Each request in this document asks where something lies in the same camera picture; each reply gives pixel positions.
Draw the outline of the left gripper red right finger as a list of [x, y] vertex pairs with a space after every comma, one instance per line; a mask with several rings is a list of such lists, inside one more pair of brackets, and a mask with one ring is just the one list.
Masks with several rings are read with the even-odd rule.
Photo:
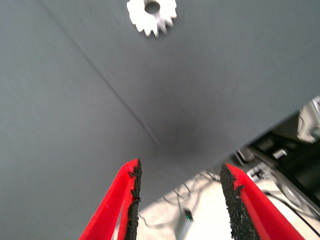
[[234, 240], [303, 239], [243, 170], [224, 163], [220, 183]]

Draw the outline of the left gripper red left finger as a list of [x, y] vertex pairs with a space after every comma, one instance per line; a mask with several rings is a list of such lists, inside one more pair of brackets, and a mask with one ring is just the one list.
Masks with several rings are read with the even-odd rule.
[[125, 163], [120, 168], [81, 234], [81, 240], [110, 240], [118, 220], [120, 220], [118, 240], [137, 238], [141, 177], [142, 166], [138, 158]]

